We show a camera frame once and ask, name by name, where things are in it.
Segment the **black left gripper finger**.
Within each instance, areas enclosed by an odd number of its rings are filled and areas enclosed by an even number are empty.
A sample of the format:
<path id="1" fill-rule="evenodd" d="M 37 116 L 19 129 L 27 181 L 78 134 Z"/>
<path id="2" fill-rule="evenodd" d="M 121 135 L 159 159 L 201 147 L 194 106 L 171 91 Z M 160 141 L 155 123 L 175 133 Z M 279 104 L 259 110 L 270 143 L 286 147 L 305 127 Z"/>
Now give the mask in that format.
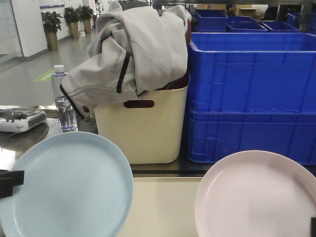
<path id="1" fill-rule="evenodd" d="M 24 170 L 0 171 L 0 198 L 11 197 L 13 188 L 24 184 Z"/>

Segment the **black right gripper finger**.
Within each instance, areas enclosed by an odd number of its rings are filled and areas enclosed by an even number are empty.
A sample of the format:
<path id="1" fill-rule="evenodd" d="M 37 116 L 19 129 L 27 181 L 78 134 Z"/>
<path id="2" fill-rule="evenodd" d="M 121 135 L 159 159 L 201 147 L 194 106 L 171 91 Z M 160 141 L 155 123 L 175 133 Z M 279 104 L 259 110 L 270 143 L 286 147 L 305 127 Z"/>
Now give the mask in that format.
<path id="1" fill-rule="evenodd" d="M 311 237 L 316 237 L 316 217 L 311 218 Z"/>

